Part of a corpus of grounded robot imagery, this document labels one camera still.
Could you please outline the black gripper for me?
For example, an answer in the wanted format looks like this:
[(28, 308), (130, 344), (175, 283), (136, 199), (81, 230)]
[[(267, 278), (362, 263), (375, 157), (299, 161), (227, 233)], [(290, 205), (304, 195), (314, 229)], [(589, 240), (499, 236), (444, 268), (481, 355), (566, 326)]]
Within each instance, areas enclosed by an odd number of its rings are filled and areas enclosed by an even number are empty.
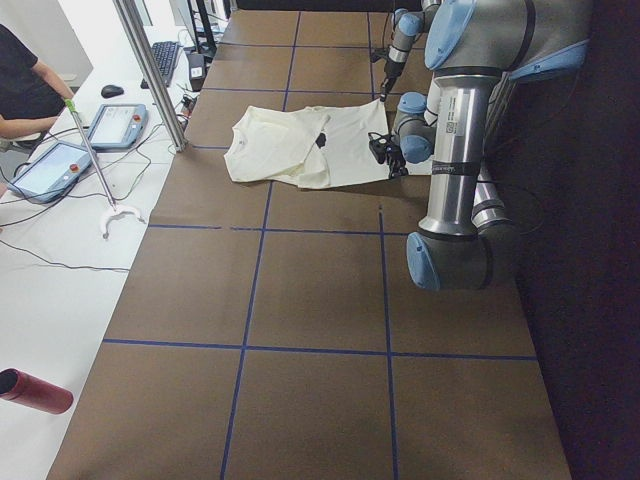
[(392, 134), (369, 132), (368, 139), (369, 150), (377, 163), (389, 167), (389, 179), (409, 174), (400, 146), (395, 143)]
[(385, 63), (385, 79), (381, 82), (380, 85), (380, 96), (379, 100), (384, 103), (387, 100), (389, 93), (393, 89), (393, 81), (396, 81), (402, 74), (404, 70), (403, 62), (396, 62), (391, 59), (388, 59)]

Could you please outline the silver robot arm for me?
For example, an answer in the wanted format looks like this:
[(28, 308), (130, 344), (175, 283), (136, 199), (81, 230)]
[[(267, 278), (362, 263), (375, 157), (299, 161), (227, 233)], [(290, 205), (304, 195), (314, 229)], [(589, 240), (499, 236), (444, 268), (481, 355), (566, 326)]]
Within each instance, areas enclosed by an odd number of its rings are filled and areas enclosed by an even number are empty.
[(411, 50), (421, 34), (428, 33), (435, 14), (442, 2), (422, 1), (422, 10), (410, 12), (399, 9), (394, 12), (391, 43), (382, 51), (385, 60), (384, 79), (380, 86), (380, 101), (385, 103), (396, 81), (402, 75)]
[(427, 94), (408, 92), (391, 131), (370, 149), (392, 176), (429, 162), (426, 215), (406, 243), (413, 282), (424, 289), (482, 289), (512, 277), (520, 233), (483, 162), (486, 124), (500, 114), (502, 81), (578, 70), (589, 42), (588, 1), (426, 1), (398, 9), (381, 85), (388, 94), (419, 36), (432, 74)]

